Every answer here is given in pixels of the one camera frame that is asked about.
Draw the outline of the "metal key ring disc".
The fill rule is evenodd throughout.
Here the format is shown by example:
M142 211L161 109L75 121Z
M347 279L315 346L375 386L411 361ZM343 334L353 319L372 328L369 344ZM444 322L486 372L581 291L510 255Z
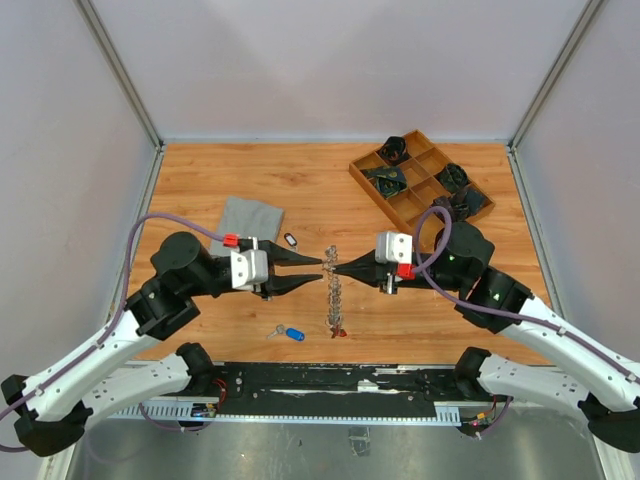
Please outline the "metal key ring disc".
M343 312L341 299L341 282L335 274L335 266L338 263L338 252L335 245L325 250L324 270L327 274L328 287L328 314L327 325L332 338L345 338L347 332L343 327Z

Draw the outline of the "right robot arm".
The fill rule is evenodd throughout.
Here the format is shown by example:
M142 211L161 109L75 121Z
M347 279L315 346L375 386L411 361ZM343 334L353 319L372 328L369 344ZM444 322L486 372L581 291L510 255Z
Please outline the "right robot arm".
M638 362L571 325L528 287L492 267L495 247L475 226L445 226L431 254L411 248L409 240L406 234L381 233L374 250L333 271L386 294L434 290L472 325L527 346L558 369L538 371L469 347L452 377L463 399L486 393L564 411L583 417L591 434L609 446L638 452Z

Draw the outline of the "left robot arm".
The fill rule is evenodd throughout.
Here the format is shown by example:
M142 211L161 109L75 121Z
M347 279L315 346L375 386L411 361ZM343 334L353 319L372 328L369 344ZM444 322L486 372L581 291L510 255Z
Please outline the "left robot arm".
M129 405L164 394L207 393L214 383L214 365L198 343L185 343L138 371L117 371L194 320L200 296L250 292L269 299L319 278L275 273L278 266L318 265L318 258L268 240L235 235L228 240L229 256L214 257L195 235L171 234L151 258L154 275L118 307L107 326L40 373L3 380L7 408L1 414L16 414L14 431L20 444L3 446L2 452L47 457Z

